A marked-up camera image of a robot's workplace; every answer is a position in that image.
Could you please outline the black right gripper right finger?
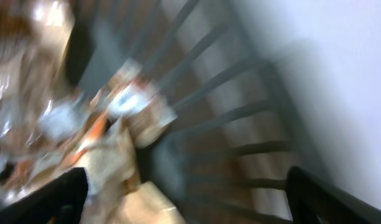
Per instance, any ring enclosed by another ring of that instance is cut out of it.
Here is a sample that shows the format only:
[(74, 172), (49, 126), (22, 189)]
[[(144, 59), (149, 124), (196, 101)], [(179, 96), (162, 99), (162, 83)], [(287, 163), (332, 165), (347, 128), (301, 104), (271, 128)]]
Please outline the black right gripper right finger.
[(295, 224), (381, 224), (381, 210), (301, 167), (290, 168), (285, 191)]

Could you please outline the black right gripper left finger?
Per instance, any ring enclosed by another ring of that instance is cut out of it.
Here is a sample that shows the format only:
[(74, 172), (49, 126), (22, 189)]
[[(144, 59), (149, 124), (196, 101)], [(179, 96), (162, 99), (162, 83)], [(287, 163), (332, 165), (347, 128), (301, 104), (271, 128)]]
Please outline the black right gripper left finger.
[(73, 168), (25, 198), (0, 210), (0, 224), (79, 224), (88, 194), (84, 168)]

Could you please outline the clear brown pastry bag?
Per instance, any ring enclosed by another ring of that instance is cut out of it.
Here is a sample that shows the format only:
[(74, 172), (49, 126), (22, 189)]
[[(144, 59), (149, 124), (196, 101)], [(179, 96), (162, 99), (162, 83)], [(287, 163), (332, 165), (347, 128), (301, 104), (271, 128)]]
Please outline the clear brown pastry bag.
[(12, 203), (71, 166), (88, 113), (65, 80), (69, 1), (0, 1), (0, 200)]

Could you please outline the beige brown bread bag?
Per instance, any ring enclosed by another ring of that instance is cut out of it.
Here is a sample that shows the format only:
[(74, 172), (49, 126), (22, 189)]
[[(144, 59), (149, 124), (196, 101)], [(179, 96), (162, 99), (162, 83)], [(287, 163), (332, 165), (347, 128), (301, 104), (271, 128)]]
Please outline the beige brown bread bag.
[(107, 122), (104, 116), (88, 120), (76, 138), (61, 146), (58, 162), (35, 166), (28, 190), (34, 192), (81, 167), (88, 181), (81, 223), (184, 223), (154, 183), (141, 183), (126, 125), (117, 121), (107, 131)]

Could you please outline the bread bag with grain print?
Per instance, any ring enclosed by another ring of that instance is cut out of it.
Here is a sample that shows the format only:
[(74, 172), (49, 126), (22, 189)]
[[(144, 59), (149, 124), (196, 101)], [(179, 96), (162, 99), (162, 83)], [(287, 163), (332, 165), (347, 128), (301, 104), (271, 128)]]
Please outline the bread bag with grain print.
[(154, 143), (177, 119), (159, 88), (142, 77), (141, 70), (138, 61), (127, 59), (91, 100), (92, 106), (107, 109), (110, 118), (126, 121), (137, 148)]

